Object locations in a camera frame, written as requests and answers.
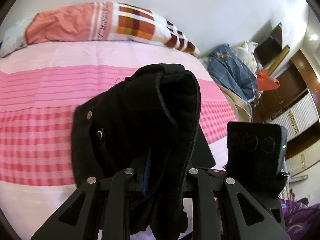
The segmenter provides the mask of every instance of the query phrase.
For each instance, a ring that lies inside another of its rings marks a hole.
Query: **black garment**
[[[150,225],[157,240],[178,239],[188,227],[182,185],[199,115],[200,90],[193,73],[179,64],[140,68],[77,107],[71,134],[76,184],[91,176],[111,177],[150,149],[148,192],[130,203],[130,233]]]

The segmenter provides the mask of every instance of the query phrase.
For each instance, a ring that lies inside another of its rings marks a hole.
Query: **decorative gold pattern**
[[[301,160],[302,169],[305,169],[306,168],[306,157],[304,156],[303,152],[300,154],[300,160]]]
[[[298,128],[296,119],[294,118],[293,112],[290,110],[290,111],[287,113],[287,115],[288,115],[289,120],[290,120],[290,123],[291,123],[291,125],[292,125],[294,134],[298,134],[298,133],[299,133],[299,128]]]

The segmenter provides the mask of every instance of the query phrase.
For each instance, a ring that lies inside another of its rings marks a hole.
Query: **white louvered panel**
[[[315,142],[309,148],[299,153],[298,155],[286,160],[288,171],[291,176],[294,176],[320,160],[320,140]]]
[[[279,124],[287,129],[287,141],[290,141],[296,135],[294,129],[290,123],[290,119],[287,115],[287,112],[281,114],[276,119],[272,120],[270,123]]]
[[[291,111],[297,122],[299,134],[318,121],[318,111],[309,93],[291,107]]]

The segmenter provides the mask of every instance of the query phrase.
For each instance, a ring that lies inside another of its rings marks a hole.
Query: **beige fabric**
[[[218,85],[220,90],[223,92],[224,96],[228,100],[229,104],[232,107],[232,110],[235,112],[235,115],[239,122],[250,122],[250,107],[247,102],[242,98],[237,96],[235,93],[230,90]]]

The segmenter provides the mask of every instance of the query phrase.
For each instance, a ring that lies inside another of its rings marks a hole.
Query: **ceiling light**
[[[313,39],[314,41],[316,41],[318,39],[318,35],[317,34],[312,34],[311,35],[311,39]]]

